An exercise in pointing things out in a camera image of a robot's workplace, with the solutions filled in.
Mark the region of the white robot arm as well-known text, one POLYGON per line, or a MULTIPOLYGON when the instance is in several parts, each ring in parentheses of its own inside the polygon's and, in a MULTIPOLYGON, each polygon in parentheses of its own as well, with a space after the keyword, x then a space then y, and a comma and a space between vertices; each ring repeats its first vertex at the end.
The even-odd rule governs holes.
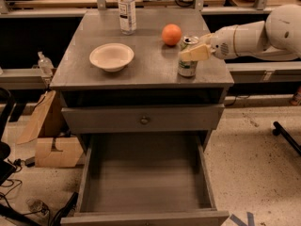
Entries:
POLYGON ((255 57, 290 61, 301 57, 301 7, 284 5, 273 9, 265 21, 224 26, 203 35, 196 45, 179 52, 180 60, 202 61, 255 57))

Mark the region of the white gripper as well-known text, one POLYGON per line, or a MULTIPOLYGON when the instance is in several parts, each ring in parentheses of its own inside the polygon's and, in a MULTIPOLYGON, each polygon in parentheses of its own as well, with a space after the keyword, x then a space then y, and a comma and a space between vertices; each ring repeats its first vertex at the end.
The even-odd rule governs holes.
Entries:
POLYGON ((234 39, 237 26, 225 26, 214 33, 203 35, 199 38, 200 45, 188 47, 180 51, 182 61, 203 61, 213 55, 220 59, 234 59, 237 57, 234 48, 234 39))

